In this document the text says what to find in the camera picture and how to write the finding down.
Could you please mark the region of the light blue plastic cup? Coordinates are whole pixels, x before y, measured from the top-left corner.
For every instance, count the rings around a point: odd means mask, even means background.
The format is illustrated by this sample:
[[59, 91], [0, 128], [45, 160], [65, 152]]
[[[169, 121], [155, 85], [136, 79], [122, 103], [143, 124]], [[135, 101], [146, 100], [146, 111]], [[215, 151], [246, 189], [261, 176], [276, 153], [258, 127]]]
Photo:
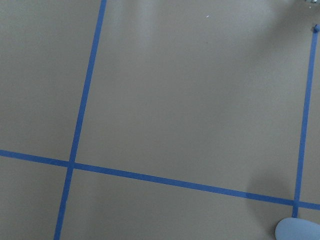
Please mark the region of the light blue plastic cup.
[[275, 228], [276, 240], [319, 240], [320, 225], [301, 218], [282, 219]]

